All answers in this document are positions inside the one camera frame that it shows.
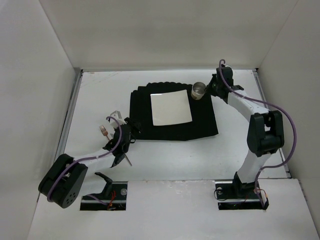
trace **wire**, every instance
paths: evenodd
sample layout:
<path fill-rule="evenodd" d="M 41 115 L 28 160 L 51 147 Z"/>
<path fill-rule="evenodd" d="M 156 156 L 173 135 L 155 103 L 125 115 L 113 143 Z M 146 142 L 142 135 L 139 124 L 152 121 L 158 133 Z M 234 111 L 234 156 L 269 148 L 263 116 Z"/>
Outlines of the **wire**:
<path fill-rule="evenodd" d="M 108 203 L 104 202 L 104 201 L 101 201 L 99 198 L 97 198 L 96 196 L 93 196 L 91 194 L 88 194 L 87 197 L 90 197 L 90 198 L 93 198 L 94 200 L 96 200 L 97 202 L 99 202 L 100 204 L 103 204 L 103 205 L 108 205 Z"/>
<path fill-rule="evenodd" d="M 76 160 L 76 161 L 73 161 L 68 167 L 66 167 L 66 168 L 63 170 L 63 172 L 58 176 L 58 178 L 57 178 L 57 179 L 55 180 L 55 182 L 53 183 L 53 185 L 52 185 L 52 187 L 50 188 L 50 190 L 49 190 L 49 192 L 48 192 L 48 195 L 47 195 L 47 197 L 46 197 L 46 199 L 47 199 L 48 202 L 53 202 L 53 201 L 51 200 L 51 195 L 52 195 L 53 191 L 55 190 L 57 184 L 59 183 L 59 181 L 65 176 L 65 174 L 66 174 L 75 164 L 77 164 L 77 163 L 79 163 L 79 162 L 82 162 L 82 161 L 87 161 L 87 160 L 94 160 L 94 159 L 98 159 L 98 158 L 103 158 L 103 157 L 107 156 L 108 154 L 111 154 L 111 153 L 112 153 L 114 150 L 116 150 L 116 148 L 119 146 L 120 141 L 121 141 L 121 138 L 122 138 L 122 129 L 121 129 L 120 123 L 119 123 L 113 116 L 107 116 L 106 119 L 107 119 L 107 120 L 112 119 L 113 121 L 115 121 L 115 123 L 116 123 L 116 124 L 118 125 L 118 127 L 119 127 L 119 139 L 118 139 L 118 141 L 116 142 L 116 144 L 114 145 L 114 147 L 113 147 L 110 151 L 108 151 L 108 152 L 106 152 L 106 153 L 104 153 L 104 154 L 101 154 L 101 155 L 99 155 L 99 156 L 88 156 L 88 157 L 84 157 L 84 158 L 78 159 L 78 160 Z"/>
<path fill-rule="evenodd" d="M 263 192 L 264 192 L 264 195 L 265 195 L 265 198 L 266 198 L 266 199 L 268 198 L 268 195 L 267 195 L 267 193 L 266 193 L 266 191 L 265 191 L 264 189 L 257 188 L 257 189 L 255 189 L 255 190 L 253 190 L 253 191 L 254 191 L 255 194 L 260 194 L 261 191 L 263 191 Z"/>
<path fill-rule="evenodd" d="M 113 192 L 111 193 L 111 195 L 112 195 L 112 198 L 111 198 L 111 200 L 110 200 L 110 202 L 109 202 L 108 207 L 106 208 L 107 210 L 109 210 L 110 206 L 112 206 L 113 200 L 115 200 L 115 198 L 116 198 L 116 191 L 113 190 Z"/>
<path fill-rule="evenodd" d="M 228 198 L 226 198 L 226 199 L 218 199 L 218 192 L 217 192 L 217 189 L 216 190 L 214 190 L 214 192 L 213 192 L 213 196 L 214 196 L 214 198 L 215 199 L 217 199 L 218 201 L 225 201 L 225 200 L 227 200 Z"/>
<path fill-rule="evenodd" d="M 229 89 L 230 92 L 234 93 L 235 95 L 241 97 L 241 98 L 244 98 L 246 100 L 249 100 L 249 101 L 253 101 L 253 102 L 257 102 L 257 103 L 261 103 L 261 104 L 265 104 L 265 105 L 268 105 L 268 106 L 271 106 L 275 109 L 278 109 L 279 111 L 281 111 L 289 120 L 290 124 L 291 124 L 291 127 L 292 127 L 292 131 L 293 131 L 293 144 L 292 144 L 292 148 L 291 148 L 291 151 L 288 155 L 288 157 L 285 159 L 285 161 L 283 161 L 282 163 L 278 164 L 278 165 L 274 165 L 274 166 L 263 166 L 260 168 L 260 170 L 258 171 L 258 173 L 256 174 L 255 176 L 255 180 L 254 180 L 254 189 L 256 190 L 257 192 L 257 187 L 258 187 L 258 178 L 259 178 L 259 175 L 261 173 L 261 171 L 263 169 L 275 169 L 275 168 L 279 168 L 279 167 L 282 167 L 283 165 L 287 164 L 289 162 L 289 160 L 291 159 L 291 157 L 293 156 L 294 152 L 295 152 L 295 149 L 296 149 L 296 145 L 297 145 L 297 130 L 296 130 L 296 125 L 293 121 L 293 119 L 290 117 L 289 113 L 287 113 L 282 107 L 280 106 L 277 106 L 275 104 L 272 104 L 272 103 L 269 103 L 269 102 L 266 102 L 266 101 L 262 101 L 262 100 L 258 100 L 258 99 L 255 99 L 255 98 L 251 98 L 251 97 L 247 97 L 247 96 L 243 96 L 242 94 L 234 91 L 227 83 L 227 81 L 225 80 L 225 77 L 224 75 L 222 74 L 222 64 L 225 64 L 226 63 L 226 60 L 224 59 L 221 59 L 219 61 L 219 73 L 220 73 L 220 76 L 221 76 L 221 79 L 224 83 L 224 85 L 226 85 L 226 87 Z M 258 193 L 256 193 L 262 206 L 264 207 L 264 203 L 263 203 L 263 200 L 262 198 L 260 197 L 260 195 Z"/>
<path fill-rule="evenodd" d="M 244 203 L 247 201 L 247 199 L 248 199 L 248 195 L 247 195 L 247 196 L 245 196 L 245 200 L 244 200 L 244 201 L 242 201 L 240 204 L 244 204 Z"/>

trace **red wire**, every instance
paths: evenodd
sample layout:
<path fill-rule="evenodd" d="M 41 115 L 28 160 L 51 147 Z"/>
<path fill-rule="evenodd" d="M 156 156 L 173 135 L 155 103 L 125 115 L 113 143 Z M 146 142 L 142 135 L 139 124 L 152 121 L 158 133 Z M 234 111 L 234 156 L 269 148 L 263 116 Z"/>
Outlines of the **red wire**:
<path fill-rule="evenodd" d="M 245 196 L 245 200 L 242 202 L 242 204 L 244 204 L 247 201 L 247 199 L 248 199 L 248 195 Z"/>
<path fill-rule="evenodd" d="M 112 204 L 113 200 L 115 200 L 115 198 L 116 198 L 116 191 L 115 191 L 115 190 L 113 190 L 113 192 L 111 193 L 111 200 L 110 200 L 110 202 L 109 202 L 108 207 L 106 208 L 107 210 L 109 210 L 109 208 L 110 208 L 110 206 L 111 206 L 111 204 Z"/>
<path fill-rule="evenodd" d="M 261 193 L 261 191 L 263 191 L 264 192 L 264 195 L 265 195 L 265 198 L 267 199 L 268 198 L 268 195 L 267 195 L 267 193 L 266 193 L 266 191 L 264 190 L 264 189 L 261 189 L 261 188 L 257 188 L 256 189 L 256 191 L 255 190 L 253 190 L 256 194 L 258 193 L 258 194 L 260 194 Z"/>

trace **black cloth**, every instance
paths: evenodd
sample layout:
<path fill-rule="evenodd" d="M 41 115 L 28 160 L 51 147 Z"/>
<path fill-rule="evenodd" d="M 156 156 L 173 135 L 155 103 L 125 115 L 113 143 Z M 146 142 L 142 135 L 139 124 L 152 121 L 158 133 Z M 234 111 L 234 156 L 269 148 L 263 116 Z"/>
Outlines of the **black cloth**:
<path fill-rule="evenodd" d="M 191 97 L 191 88 L 191 84 L 157 82 L 139 86 L 138 90 L 133 91 L 130 97 L 130 118 L 141 123 L 141 134 L 136 138 L 138 140 L 187 141 L 217 135 L 218 128 L 211 95 L 205 94 L 200 100 L 194 100 Z M 181 90 L 187 90 L 192 122 L 154 126 L 150 95 Z"/>

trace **metal edge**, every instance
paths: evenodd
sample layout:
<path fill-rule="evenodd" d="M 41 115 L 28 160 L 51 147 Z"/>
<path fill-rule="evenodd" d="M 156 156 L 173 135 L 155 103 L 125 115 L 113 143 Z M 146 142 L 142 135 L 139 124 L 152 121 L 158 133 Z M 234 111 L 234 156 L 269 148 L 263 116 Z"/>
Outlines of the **metal edge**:
<path fill-rule="evenodd" d="M 258 87 L 258 90 L 259 90 L 259 92 L 260 92 L 260 95 L 261 95 L 261 97 L 262 97 L 262 100 L 266 102 L 266 101 L 267 101 L 267 100 L 266 100 L 266 96 L 265 96 L 265 93 L 264 93 L 264 91 L 263 91 L 263 89 L 262 89 L 262 86 L 261 86 L 261 82 L 260 82 L 260 78 L 259 78 L 259 74 L 258 74 L 257 69 L 252 69 L 252 73 L 253 73 L 253 76 L 254 76 L 254 79 L 255 79 L 255 83 L 256 83 L 256 85 L 257 85 L 257 87 Z M 280 153 L 282 162 L 284 162 L 284 161 L 285 161 L 285 155 L 284 155 L 284 152 L 283 152 L 282 148 L 279 149 L 279 153 Z M 292 176 L 291 176 L 291 173 L 290 173 L 290 170 L 289 170 L 287 164 L 284 165 L 284 170 L 285 170 L 285 173 L 286 173 L 287 178 L 291 179 Z"/>
<path fill-rule="evenodd" d="M 185 70 L 213 70 L 218 66 L 191 66 L 191 67 L 106 67 L 106 68 L 83 68 L 84 73 L 99 73 L 99 72 L 130 72 L 130 71 L 185 71 Z M 248 70 L 248 67 L 232 68 L 233 70 Z"/>
<path fill-rule="evenodd" d="M 64 118 L 64 123 L 63 123 L 62 131 L 59 139 L 59 144 L 55 153 L 55 157 L 51 164 L 54 163 L 54 161 L 58 158 L 58 156 L 60 156 L 65 152 L 72 117 L 75 112 L 76 102 L 77 102 L 79 89 L 82 81 L 82 76 L 84 72 L 80 68 L 74 68 L 74 71 L 75 71 L 75 78 L 74 78 L 74 83 L 73 83 L 73 87 L 70 95 L 70 100 L 68 103 L 67 111 L 65 113 L 65 118 Z"/>
<path fill-rule="evenodd" d="M 230 180 L 214 180 L 214 184 L 232 184 L 232 179 Z"/>
<path fill-rule="evenodd" d="M 243 199 L 226 199 L 226 200 L 217 200 L 218 204 L 224 204 L 224 203 L 234 203 L 234 204 L 241 204 L 244 202 Z M 260 202 L 259 199 L 247 199 L 245 200 L 246 203 L 258 203 Z"/>
<path fill-rule="evenodd" d="M 128 185 L 128 181 L 114 181 L 114 182 L 112 182 L 112 184 L 127 184 Z"/>
<path fill-rule="evenodd" d="M 101 202 L 108 204 L 110 203 L 110 200 L 100 200 Z M 125 204 L 127 203 L 127 200 L 114 200 L 112 201 L 113 204 Z M 98 202 L 97 200 L 82 200 L 80 204 L 101 204 L 100 202 Z"/>

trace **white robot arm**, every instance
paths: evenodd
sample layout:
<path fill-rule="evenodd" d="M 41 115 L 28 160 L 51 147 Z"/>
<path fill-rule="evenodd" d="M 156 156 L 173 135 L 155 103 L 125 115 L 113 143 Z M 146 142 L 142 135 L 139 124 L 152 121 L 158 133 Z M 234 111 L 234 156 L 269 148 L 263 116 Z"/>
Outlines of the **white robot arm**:
<path fill-rule="evenodd" d="M 206 92 L 223 99 L 234 107 L 249 122 L 247 145 L 248 153 L 241 168 L 235 173 L 232 183 L 216 183 L 219 189 L 218 200 L 257 198 L 254 194 L 255 181 L 265 162 L 284 145 L 282 114 L 269 110 L 253 101 L 247 100 L 247 93 L 239 85 L 234 85 L 233 71 L 222 66 L 221 73 L 230 89 L 223 82 L 219 68 L 217 74 L 206 87 Z"/>
<path fill-rule="evenodd" d="M 38 187 L 48 201 L 67 208 L 77 196 L 101 194 L 102 197 L 107 197 L 110 194 L 113 181 L 100 171 L 113 168 L 124 159 L 141 127 L 128 117 L 124 121 L 120 119 L 121 116 L 108 118 L 116 120 L 119 125 L 114 128 L 113 139 L 102 149 L 75 157 L 61 154 L 54 162 Z"/>

